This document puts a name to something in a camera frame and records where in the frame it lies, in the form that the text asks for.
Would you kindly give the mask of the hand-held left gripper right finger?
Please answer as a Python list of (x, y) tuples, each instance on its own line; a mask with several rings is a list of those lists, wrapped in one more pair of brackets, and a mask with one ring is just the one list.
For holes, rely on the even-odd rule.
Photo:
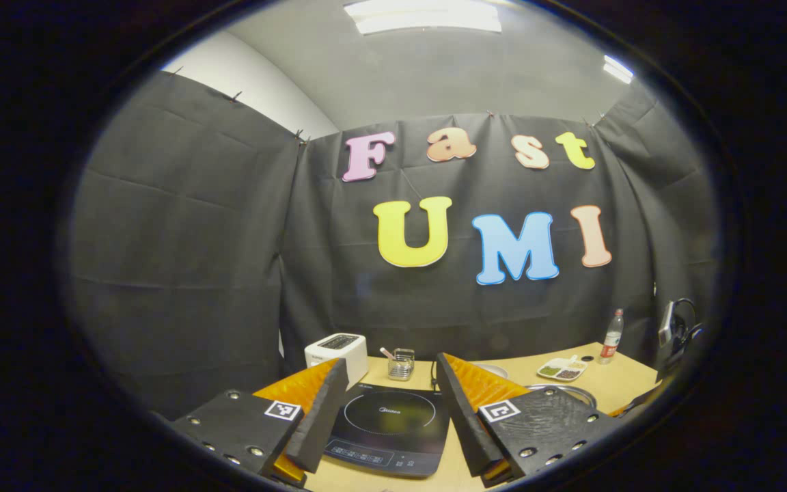
[(528, 389), (450, 354), (437, 355), (435, 374), (469, 473), (485, 486), (599, 456), (625, 424), (562, 388)]

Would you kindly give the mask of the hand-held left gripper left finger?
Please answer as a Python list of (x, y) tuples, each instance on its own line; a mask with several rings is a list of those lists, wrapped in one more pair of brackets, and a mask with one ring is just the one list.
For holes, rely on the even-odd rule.
[(318, 470), (347, 387), (347, 362), (335, 358), (255, 392), (225, 390), (171, 427), (230, 466), (302, 489)]

